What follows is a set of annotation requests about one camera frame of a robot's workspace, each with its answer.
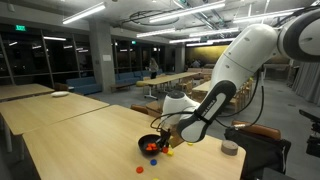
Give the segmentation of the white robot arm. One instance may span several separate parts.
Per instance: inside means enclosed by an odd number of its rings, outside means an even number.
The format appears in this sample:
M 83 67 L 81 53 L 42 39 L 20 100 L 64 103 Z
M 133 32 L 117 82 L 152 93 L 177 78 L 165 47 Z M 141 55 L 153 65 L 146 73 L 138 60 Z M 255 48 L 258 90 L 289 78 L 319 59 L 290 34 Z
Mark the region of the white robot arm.
M 156 143 L 161 147 L 167 145 L 172 132 L 186 142 L 204 139 L 208 127 L 244 82 L 275 55 L 319 62 L 319 32 L 320 8 L 317 6 L 289 15 L 282 25 L 247 26 L 217 60 L 209 91 L 200 103 L 181 91 L 166 95 Z

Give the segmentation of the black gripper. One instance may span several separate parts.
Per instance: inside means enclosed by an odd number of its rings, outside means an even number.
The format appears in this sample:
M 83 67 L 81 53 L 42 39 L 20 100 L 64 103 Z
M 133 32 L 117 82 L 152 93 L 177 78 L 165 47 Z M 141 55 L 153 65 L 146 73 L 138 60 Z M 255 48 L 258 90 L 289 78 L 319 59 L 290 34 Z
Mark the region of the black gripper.
M 160 141 L 159 143 L 157 143 L 158 148 L 162 149 L 164 148 L 169 148 L 169 143 L 168 140 L 171 137 L 171 130 L 165 131 L 165 130 L 161 130 L 160 131 Z

